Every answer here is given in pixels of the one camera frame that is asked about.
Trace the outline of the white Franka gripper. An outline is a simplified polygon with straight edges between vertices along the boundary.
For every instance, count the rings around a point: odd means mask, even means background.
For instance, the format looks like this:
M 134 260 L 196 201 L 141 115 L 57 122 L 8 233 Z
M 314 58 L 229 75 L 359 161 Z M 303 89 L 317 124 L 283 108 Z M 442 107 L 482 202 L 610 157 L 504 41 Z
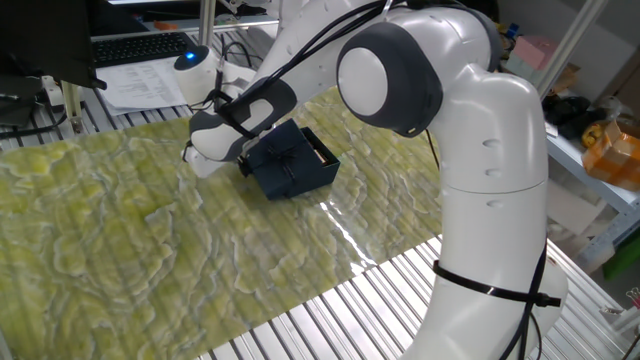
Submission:
M 188 142 L 182 151 L 182 160 L 186 162 L 196 176 L 206 178 L 219 169 L 225 162 L 227 150 L 206 149 L 204 153 L 191 142 Z M 243 177 L 254 174 L 249 156 L 240 156 L 237 159 L 239 170 Z

